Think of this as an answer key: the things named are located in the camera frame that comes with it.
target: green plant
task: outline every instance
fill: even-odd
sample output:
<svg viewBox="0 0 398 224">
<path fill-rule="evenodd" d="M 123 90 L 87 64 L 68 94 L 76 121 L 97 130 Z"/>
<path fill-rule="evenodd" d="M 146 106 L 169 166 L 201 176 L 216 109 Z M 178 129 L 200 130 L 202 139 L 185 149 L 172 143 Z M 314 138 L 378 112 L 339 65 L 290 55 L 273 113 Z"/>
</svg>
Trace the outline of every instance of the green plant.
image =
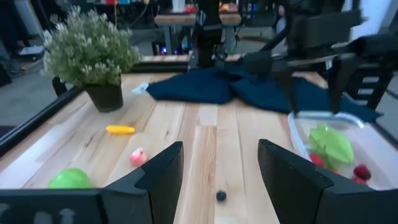
<svg viewBox="0 0 398 224">
<path fill-rule="evenodd" d="M 141 60 L 131 30 L 118 30 L 105 14 L 73 7 L 65 22 L 45 31 L 44 73 L 75 86 L 119 85 L 120 74 Z"/>
</svg>

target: desk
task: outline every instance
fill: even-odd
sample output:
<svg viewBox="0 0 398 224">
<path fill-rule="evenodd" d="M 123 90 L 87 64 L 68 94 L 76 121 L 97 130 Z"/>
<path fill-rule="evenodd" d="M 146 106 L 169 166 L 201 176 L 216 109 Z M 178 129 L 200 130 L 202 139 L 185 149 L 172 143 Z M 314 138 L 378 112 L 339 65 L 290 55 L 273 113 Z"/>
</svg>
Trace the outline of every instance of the desk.
<svg viewBox="0 0 398 224">
<path fill-rule="evenodd" d="M 194 14 L 161 14 L 155 17 L 155 23 L 164 27 L 164 36 L 166 42 L 167 54 L 172 54 L 171 27 L 184 26 L 193 27 L 195 25 Z M 220 14 L 220 19 L 225 26 L 225 47 L 228 54 L 231 53 L 231 44 L 233 38 L 233 26 L 241 22 L 241 16 L 238 13 Z"/>
<path fill-rule="evenodd" d="M 129 155 L 144 147 L 150 157 L 175 141 L 184 144 L 184 178 L 175 223 L 278 223 L 257 162 L 261 138 L 293 150 L 285 114 L 234 100 L 227 105 L 160 101 L 131 90 L 163 74 L 123 75 L 124 106 L 97 112 L 86 93 L 46 121 L 0 160 L 0 189 L 44 188 L 66 167 L 86 171 L 98 187 L 130 173 Z M 304 75 L 325 87 L 315 75 Z M 136 134 L 110 135 L 109 124 Z M 217 203 L 225 190 L 228 200 Z"/>
</svg>

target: small black ball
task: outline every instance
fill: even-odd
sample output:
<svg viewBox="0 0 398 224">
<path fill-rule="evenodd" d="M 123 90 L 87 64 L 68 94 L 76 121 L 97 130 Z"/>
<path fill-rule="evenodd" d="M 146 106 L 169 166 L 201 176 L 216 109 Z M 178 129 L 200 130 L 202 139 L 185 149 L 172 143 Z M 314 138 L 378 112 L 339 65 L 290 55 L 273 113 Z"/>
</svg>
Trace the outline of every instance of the small black ball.
<svg viewBox="0 0 398 224">
<path fill-rule="evenodd" d="M 219 190 L 216 194 L 217 201 L 224 202 L 226 199 L 226 193 L 223 190 Z"/>
</svg>

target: black pot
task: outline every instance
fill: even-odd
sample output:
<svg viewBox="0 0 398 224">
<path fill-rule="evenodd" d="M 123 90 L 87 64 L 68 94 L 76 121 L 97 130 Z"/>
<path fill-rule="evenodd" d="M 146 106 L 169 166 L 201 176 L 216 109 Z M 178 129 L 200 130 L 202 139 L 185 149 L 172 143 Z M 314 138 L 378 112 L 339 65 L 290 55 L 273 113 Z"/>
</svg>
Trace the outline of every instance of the black pot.
<svg viewBox="0 0 398 224">
<path fill-rule="evenodd" d="M 120 85 L 85 85 L 84 89 L 99 112 L 114 111 L 123 106 Z"/>
</svg>

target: plastic container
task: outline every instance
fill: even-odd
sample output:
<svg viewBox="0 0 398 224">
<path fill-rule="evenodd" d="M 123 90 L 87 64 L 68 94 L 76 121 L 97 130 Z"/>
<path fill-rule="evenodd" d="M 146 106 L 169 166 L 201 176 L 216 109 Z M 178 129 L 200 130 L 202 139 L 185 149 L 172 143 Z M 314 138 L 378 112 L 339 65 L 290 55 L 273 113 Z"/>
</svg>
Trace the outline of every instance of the plastic container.
<svg viewBox="0 0 398 224">
<path fill-rule="evenodd" d="M 347 114 L 333 114 L 329 112 L 303 111 L 295 117 L 288 116 L 292 144 L 297 154 L 311 161 L 310 154 L 315 153 L 322 157 L 326 169 L 338 172 L 352 179 L 354 168 L 364 164 L 371 172 L 371 179 L 366 183 L 375 190 L 398 188 L 398 152 L 383 140 L 378 133 L 364 124 L 359 118 Z M 319 126 L 327 126 L 336 130 L 348 140 L 353 152 L 353 161 L 344 163 L 329 162 L 324 154 L 318 153 L 310 142 L 312 130 Z"/>
</svg>

